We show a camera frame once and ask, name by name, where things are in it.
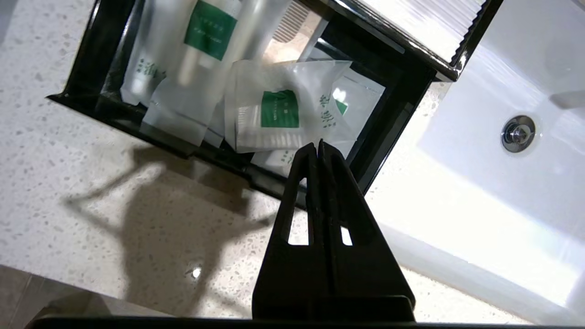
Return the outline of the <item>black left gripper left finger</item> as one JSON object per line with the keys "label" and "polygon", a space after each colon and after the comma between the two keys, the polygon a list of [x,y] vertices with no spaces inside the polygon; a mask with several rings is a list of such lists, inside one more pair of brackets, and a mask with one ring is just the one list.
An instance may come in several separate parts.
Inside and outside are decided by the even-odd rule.
{"label": "black left gripper left finger", "polygon": [[[313,143],[295,154],[286,181],[254,296],[320,297],[329,293],[324,251],[324,219],[320,200],[319,162]],[[305,204],[308,217],[308,245],[290,245],[288,238],[301,179],[307,180]]]}

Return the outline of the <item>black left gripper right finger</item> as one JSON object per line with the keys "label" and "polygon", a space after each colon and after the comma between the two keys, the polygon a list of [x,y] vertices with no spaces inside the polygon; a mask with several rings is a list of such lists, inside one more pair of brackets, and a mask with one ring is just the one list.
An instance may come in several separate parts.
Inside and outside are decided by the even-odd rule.
{"label": "black left gripper right finger", "polygon": [[344,297],[413,298],[342,154],[319,143],[320,192],[334,292]]}

